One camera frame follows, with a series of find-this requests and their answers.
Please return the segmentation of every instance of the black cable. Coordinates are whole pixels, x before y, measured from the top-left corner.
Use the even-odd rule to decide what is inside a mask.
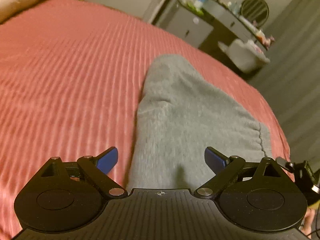
[[[318,231],[320,231],[320,228],[318,228],[318,216],[319,216],[319,209],[320,209],[320,201],[319,201],[319,206],[318,206],[318,210],[317,210],[317,215],[316,215],[316,230],[312,231],[310,234],[308,234],[307,236],[310,236],[314,233],[317,234],[317,237],[320,239],[319,233]]]

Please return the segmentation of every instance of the black ribbed surface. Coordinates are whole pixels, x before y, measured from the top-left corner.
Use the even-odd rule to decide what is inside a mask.
[[[62,234],[42,234],[29,229],[16,239],[26,240],[271,240],[307,239],[298,230],[260,234],[235,226],[214,202],[193,197],[188,190],[135,189],[122,200],[111,200],[89,225]]]

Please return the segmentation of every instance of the gray garment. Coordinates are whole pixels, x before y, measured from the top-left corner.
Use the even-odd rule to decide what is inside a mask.
[[[198,188],[214,176],[207,146],[248,162],[271,156],[268,129],[178,55],[151,64],[137,119],[128,191]]]

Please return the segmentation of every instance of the triangular cutout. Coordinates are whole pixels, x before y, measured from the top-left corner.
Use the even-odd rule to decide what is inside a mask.
[[[51,163],[45,171],[42,173],[41,177],[52,177],[58,176],[58,168],[55,163]]]
[[[266,169],[263,173],[263,176],[277,177],[277,178],[281,177],[271,164],[267,164]]]

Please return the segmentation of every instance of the gray curtain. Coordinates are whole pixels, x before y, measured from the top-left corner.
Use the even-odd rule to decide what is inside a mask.
[[[320,0],[293,0],[266,30],[276,43],[250,84],[273,109],[295,162],[320,168]]]

